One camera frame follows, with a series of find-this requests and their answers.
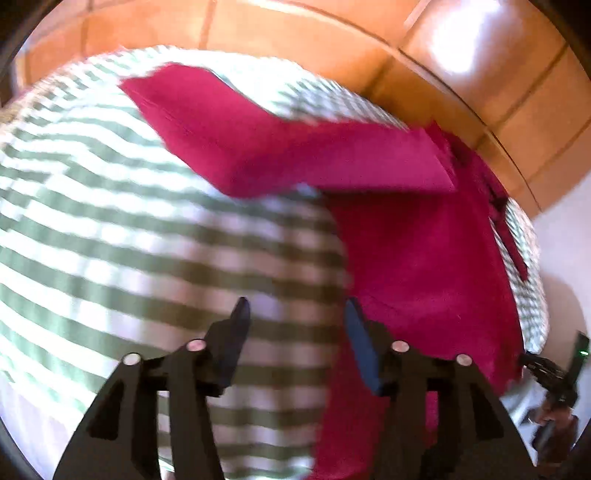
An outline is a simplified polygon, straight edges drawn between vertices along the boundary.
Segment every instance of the red towel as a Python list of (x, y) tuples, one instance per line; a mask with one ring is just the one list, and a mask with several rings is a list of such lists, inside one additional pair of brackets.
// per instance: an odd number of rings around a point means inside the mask
[[(527, 268), (506, 227), (506, 191), (458, 138), (436, 125), (407, 132), (285, 121), (211, 73), (179, 65), (122, 88), (170, 151), (226, 194), (299, 183), (329, 190), (350, 293), (395, 338), (431, 356), (468, 353), (499, 395), (519, 377), (521, 329), (491, 221), (522, 278)], [(386, 402), (363, 386), (343, 341), (312, 478), (366, 472)]]

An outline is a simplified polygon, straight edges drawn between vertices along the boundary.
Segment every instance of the green striped cloth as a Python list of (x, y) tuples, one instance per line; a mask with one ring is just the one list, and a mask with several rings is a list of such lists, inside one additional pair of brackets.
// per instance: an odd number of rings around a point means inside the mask
[[(216, 443), (228, 478), (293, 478), (311, 465), (325, 405), (343, 249), (310, 189), (233, 200), (164, 148), (118, 83), (171, 61), (207, 67), (285, 118), (405, 128), (279, 59), (157, 47), (42, 80), (0, 115), (0, 371), (71, 434), (126, 353), (173, 351), (247, 296), (253, 324), (234, 385), (210, 400)], [(517, 298), (523, 285), (512, 287)], [(171, 468), (160, 400), (160, 458)], [(42, 455), (51, 433), (27, 428)]]

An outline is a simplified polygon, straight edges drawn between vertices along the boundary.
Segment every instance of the white and green stripes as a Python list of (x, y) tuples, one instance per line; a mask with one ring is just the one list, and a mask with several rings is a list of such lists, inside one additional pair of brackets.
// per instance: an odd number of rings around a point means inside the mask
[[(234, 386), (210, 402), (215, 436), (229, 478), (286, 478), (310, 466), (325, 404), (342, 246), (313, 195), (233, 200), (164, 148), (117, 82), (180, 54), (95, 57), (12, 107), (0, 129), (0, 368), (71, 430), (123, 355), (172, 351), (246, 295), (254, 322)], [(159, 425), (170, 459), (166, 398)]]

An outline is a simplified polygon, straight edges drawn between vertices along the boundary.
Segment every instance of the metal screw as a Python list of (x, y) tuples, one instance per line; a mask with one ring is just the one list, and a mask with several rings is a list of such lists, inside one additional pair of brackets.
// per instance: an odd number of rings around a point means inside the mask
[(404, 340), (396, 340), (392, 342), (392, 350), (398, 353), (406, 353), (410, 350), (410, 345)]
[(128, 353), (123, 357), (123, 363), (125, 365), (137, 365), (141, 359), (138, 353)]
[(466, 355), (465, 353), (460, 353), (460, 355), (456, 357), (456, 362), (463, 367), (469, 367), (472, 365), (472, 357), (470, 355)]
[(191, 340), (187, 344), (187, 350), (189, 350), (189, 352), (200, 352), (201, 350), (205, 350), (206, 346), (207, 343), (205, 343), (205, 340), (199, 338), (197, 340)]

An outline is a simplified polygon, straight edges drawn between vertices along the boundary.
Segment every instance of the wooden surface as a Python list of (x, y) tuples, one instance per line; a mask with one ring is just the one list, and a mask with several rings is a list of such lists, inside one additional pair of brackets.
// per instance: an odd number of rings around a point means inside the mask
[(20, 81), (156, 44), (287, 58), (409, 124), (435, 120), (531, 216), (591, 169), (591, 82), (527, 0), (64, 0), (21, 52)]

